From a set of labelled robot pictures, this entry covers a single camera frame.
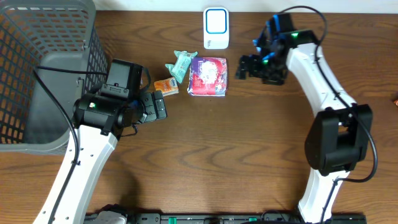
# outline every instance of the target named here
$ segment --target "mesh basket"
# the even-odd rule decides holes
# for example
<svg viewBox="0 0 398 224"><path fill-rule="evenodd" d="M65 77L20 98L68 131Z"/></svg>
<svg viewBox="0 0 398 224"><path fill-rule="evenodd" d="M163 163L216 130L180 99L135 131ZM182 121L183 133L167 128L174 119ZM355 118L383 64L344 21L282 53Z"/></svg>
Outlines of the mesh basket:
<svg viewBox="0 0 398 224"><path fill-rule="evenodd" d="M94 19L92 0L0 1L0 151L65 151L68 126L32 71L41 65L106 72ZM74 102L106 79L47 70L39 77L69 117Z"/></svg>

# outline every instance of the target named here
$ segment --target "orange packet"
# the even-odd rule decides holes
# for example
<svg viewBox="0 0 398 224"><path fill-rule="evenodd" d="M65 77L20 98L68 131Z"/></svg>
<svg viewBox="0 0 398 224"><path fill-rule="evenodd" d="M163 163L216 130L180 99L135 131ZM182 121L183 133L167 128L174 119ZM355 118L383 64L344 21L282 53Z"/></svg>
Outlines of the orange packet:
<svg viewBox="0 0 398 224"><path fill-rule="evenodd" d="M160 90L163 96L178 93L177 81L174 77L154 82L155 89Z"/></svg>

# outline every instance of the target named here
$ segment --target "wood grain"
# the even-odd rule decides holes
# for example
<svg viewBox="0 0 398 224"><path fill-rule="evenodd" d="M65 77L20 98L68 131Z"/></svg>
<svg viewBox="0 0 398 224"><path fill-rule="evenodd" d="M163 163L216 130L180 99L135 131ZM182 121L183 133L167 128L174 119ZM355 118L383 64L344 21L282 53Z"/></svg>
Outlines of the wood grain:
<svg viewBox="0 0 398 224"><path fill-rule="evenodd" d="M293 209L307 184L303 143L313 121L293 75L284 86L255 78L235 80L238 60L254 54L268 13L231 13L226 50L203 48L202 14L197 12L98 12L96 28L109 58L149 68L152 80L168 78L173 50L225 57L225 98L180 93L167 96L169 117L139 126L122 138L99 178L88 211L119 203L165 213L259 213ZM327 14L326 59L346 91L374 112L372 134L379 170L365 184L344 183L335 212L363 212L368 223L394 223L398 209L398 25L397 15ZM297 28L322 24L313 14L295 14ZM4 153L0 157L0 223L32 223L52 186L62 156ZM368 174L371 153L351 177Z"/></svg>

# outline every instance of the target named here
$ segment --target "black cable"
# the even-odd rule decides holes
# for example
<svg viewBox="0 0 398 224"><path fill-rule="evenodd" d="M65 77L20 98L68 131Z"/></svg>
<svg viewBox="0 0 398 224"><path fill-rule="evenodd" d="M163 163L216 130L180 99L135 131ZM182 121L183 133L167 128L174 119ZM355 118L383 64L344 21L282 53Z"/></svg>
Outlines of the black cable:
<svg viewBox="0 0 398 224"><path fill-rule="evenodd" d="M66 72L66 73L72 73L72 74L108 75L107 73L104 73L104 72L73 71L73 70L66 70L66 69L60 69L60 68L50 68L50 67L45 67L45 66L37 66L36 68L55 71L55 72Z"/></svg>
<svg viewBox="0 0 398 224"><path fill-rule="evenodd" d="M67 112L62 108L61 104L58 102L58 100L54 97L54 95L51 93L51 91L45 86L45 84L43 83L43 81L40 79L40 77L38 76L37 72L33 69L33 74L34 77L36 78L37 82L40 84L40 86L43 88L43 90L46 92L46 94L48 94L48 96L50 97L50 99L54 102L54 104L57 106L57 108L61 111L62 116L65 118L65 120L68 123L68 127L70 129L70 131L72 132L72 137L73 137L73 141L75 142L75 157L73 158L72 164L70 166L70 170L68 172L67 177L65 178L65 182L62 185L61 191L57 197L57 200L54 203L54 207L51 211L50 214L50 218L49 218L49 224L51 224L54 221L54 216L55 216L55 212L57 211L57 208L60 204L61 198L63 193L65 192L65 189L69 183L70 177L73 174L73 171L75 170L75 167L78 163L78 158L79 158L79 141L76 135L76 132L73 128L73 124L72 121L70 120L70 118L68 117Z"/></svg>
<svg viewBox="0 0 398 224"><path fill-rule="evenodd" d="M265 212L261 215L261 220L264 220L264 219L265 219L264 215L267 214L267 213L270 213L270 212L274 212L274 213L276 213L276 214L279 214L279 215L282 217L283 221L286 222L284 216L283 216L280 212L278 212L277 210L267 210L267 211L265 211Z"/></svg>
<svg viewBox="0 0 398 224"><path fill-rule="evenodd" d="M377 158L377 149L376 149L376 145L374 143L374 140L372 138L371 133L369 132L369 130L367 129L366 125L363 123L363 121L358 117L358 115L355 113L355 111L352 110L352 108L349 106L349 104L347 104L347 102L344 101L344 99L342 99L342 97L340 96L340 93L338 93L335 88L333 87L333 85L330 83L329 79L326 77L325 73L323 72L320 64L319 64L319 57L318 57L318 48L321 45L321 43L323 42L323 40L325 39L327 33L328 33L328 21L326 20L325 16L318 10L309 7L309 6L294 6L294 7L290 7L287 8L283 11L280 11L280 13L283 13L285 11L291 10L291 9L298 9L298 8L304 8L304 9L309 9L312 10L314 12L316 12L323 20L324 24L325 24L325 28L323 30L323 35L321 37L321 39L319 40L317 46L315 47L315 51L314 51L314 57L315 57L315 62L317 64L317 67L322 75L322 77L325 79L326 83L328 84L329 88L331 89L331 91L333 92L333 94L335 94L336 98L348 109L348 111L353 115L354 119L358 122L358 124L360 125L360 127L364 130L365 134L367 135L369 142L371 144L372 147L372 152L373 152L373 168L371 173L363 178L363 179L350 179L350 178L336 178L333 181L333 186L330 190L329 196L326 200L326 204L323 207L323 211L322 211L322 216L321 216L321 220L320 220L320 224L323 223L323 218L325 217L325 212L326 212L326 208L329 206L330 200L331 200L331 196L333 195L333 192L336 188L336 186L338 185L339 181L347 181L347 182L353 182L353 183L363 183L363 182L367 182L370 179L373 178L373 176L375 175L376 171L377 171L377 165L378 165L378 158Z"/></svg>

